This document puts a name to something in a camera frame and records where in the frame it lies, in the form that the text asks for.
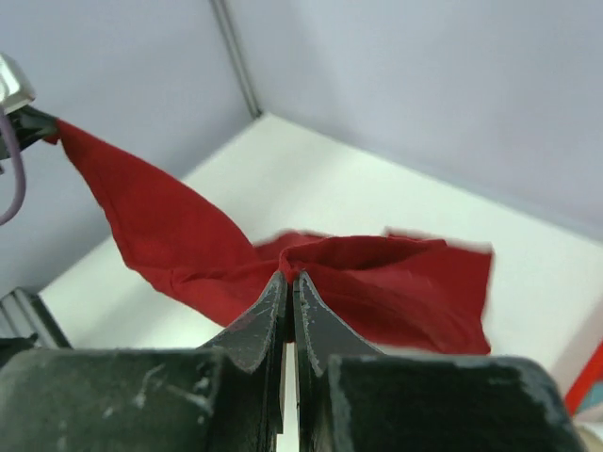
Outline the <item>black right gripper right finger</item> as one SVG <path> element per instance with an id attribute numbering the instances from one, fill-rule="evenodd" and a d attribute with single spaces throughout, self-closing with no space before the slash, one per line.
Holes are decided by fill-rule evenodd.
<path id="1" fill-rule="evenodd" d="M 584 449 L 557 386 L 518 357 L 382 353 L 293 284 L 303 451 L 573 452 Z"/>

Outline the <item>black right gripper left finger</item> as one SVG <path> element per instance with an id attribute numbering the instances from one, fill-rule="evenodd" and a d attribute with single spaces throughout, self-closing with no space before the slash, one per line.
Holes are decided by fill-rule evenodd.
<path id="1" fill-rule="evenodd" d="M 5 451 L 272 451 L 283 430 L 287 283 L 186 349 L 45 349 L 1 371 Z"/>

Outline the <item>dark red t-shirt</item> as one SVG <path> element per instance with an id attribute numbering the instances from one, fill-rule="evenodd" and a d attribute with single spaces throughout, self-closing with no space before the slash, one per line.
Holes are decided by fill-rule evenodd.
<path id="1" fill-rule="evenodd" d="M 253 243 L 217 206 L 156 166 L 57 121 L 60 144 L 103 209 L 124 263 L 156 291 L 227 326 L 269 278 L 307 273 L 368 341 L 487 354 L 481 317 L 491 250 L 387 232 L 289 231 Z"/>

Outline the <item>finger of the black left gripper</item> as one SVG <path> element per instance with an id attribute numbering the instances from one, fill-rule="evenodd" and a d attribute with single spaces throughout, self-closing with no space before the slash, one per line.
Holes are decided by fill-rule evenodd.
<path id="1" fill-rule="evenodd" d="M 57 133 L 57 118 L 26 105 L 8 114 L 21 151 Z"/>

